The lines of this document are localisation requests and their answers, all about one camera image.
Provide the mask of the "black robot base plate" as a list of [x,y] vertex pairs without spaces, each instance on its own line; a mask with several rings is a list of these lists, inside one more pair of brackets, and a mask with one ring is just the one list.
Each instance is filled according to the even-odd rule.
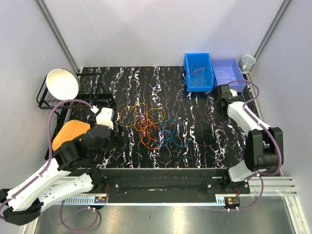
[[109,205],[217,205],[224,197],[250,194],[227,169],[90,169],[93,193],[108,192]]

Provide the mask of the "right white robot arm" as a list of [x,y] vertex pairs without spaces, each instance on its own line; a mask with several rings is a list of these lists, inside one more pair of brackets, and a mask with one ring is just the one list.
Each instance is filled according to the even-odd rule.
[[244,101],[228,84],[219,85],[215,90],[220,112],[234,120],[247,136],[242,161],[222,176],[223,191],[233,193],[257,174],[277,175],[284,162],[282,130],[258,118],[247,105],[252,100]]

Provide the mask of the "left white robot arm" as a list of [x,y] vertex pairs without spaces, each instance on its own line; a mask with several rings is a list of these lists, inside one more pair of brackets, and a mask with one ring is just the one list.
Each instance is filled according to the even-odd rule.
[[81,193],[107,189],[97,167],[100,153],[115,148],[124,137],[124,128],[112,130],[95,125],[50,153],[37,172],[13,189],[1,189],[1,219],[22,226],[35,220],[52,205]]

